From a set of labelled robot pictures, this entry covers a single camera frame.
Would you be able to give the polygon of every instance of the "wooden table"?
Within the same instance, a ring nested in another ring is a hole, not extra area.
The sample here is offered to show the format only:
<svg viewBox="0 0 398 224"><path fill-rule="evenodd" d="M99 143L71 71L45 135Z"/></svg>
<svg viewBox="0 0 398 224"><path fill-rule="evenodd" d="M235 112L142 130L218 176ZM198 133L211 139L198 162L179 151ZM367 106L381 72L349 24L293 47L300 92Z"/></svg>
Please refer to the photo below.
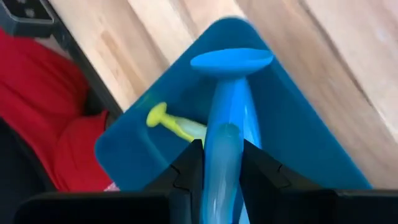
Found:
<svg viewBox="0 0 398 224"><path fill-rule="evenodd" d="M247 17L369 181L398 188L397 1L50 2L123 110L212 22Z"/></svg>

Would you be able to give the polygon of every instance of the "red cloth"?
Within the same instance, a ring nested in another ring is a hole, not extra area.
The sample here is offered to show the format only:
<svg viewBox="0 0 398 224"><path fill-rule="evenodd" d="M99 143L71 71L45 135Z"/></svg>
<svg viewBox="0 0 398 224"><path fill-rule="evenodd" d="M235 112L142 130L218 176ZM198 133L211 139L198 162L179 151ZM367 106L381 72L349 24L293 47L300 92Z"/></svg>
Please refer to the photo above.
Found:
<svg viewBox="0 0 398 224"><path fill-rule="evenodd" d="M88 85L69 60L0 30L0 116L32 147L60 191L111 184L94 155L106 112L82 116Z"/></svg>

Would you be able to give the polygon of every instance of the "blue silicone tray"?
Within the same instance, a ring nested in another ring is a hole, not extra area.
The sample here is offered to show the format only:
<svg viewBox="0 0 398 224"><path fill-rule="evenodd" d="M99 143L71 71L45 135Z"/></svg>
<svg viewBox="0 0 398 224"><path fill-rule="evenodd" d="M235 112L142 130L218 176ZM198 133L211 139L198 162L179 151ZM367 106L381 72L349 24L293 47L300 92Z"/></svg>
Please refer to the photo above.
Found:
<svg viewBox="0 0 398 224"><path fill-rule="evenodd" d="M268 50L246 21L215 22L98 139L97 159L121 190L142 189L188 146L161 125L147 128L146 116L153 106L166 101L168 113L206 124L215 80L194 72L190 60L240 47ZM324 187L371 188L277 59L248 80L263 150Z"/></svg>

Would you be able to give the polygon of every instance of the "yellow plastic toy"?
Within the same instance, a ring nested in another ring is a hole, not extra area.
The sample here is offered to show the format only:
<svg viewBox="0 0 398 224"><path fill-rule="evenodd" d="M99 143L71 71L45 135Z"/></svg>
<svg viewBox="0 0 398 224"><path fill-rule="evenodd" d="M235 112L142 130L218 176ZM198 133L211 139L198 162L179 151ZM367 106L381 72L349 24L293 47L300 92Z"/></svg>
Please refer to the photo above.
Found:
<svg viewBox="0 0 398 224"><path fill-rule="evenodd" d="M192 142L195 139L201 139L205 144L206 126L187 118L181 118L166 113L167 103L161 102L154 106L147 117L147 126L153 128L159 123L167 129L174 132L178 137Z"/></svg>

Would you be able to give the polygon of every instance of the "red fabric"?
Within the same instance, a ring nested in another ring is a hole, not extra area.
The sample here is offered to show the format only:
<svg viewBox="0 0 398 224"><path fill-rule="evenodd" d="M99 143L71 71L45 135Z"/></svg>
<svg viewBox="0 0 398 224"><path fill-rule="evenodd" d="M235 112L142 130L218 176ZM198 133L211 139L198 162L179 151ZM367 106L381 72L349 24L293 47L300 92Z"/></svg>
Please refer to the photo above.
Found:
<svg viewBox="0 0 398 224"><path fill-rule="evenodd" d="M111 184L94 155L106 112L81 115L87 90L71 61L0 30L0 116L29 143L61 191Z"/></svg>

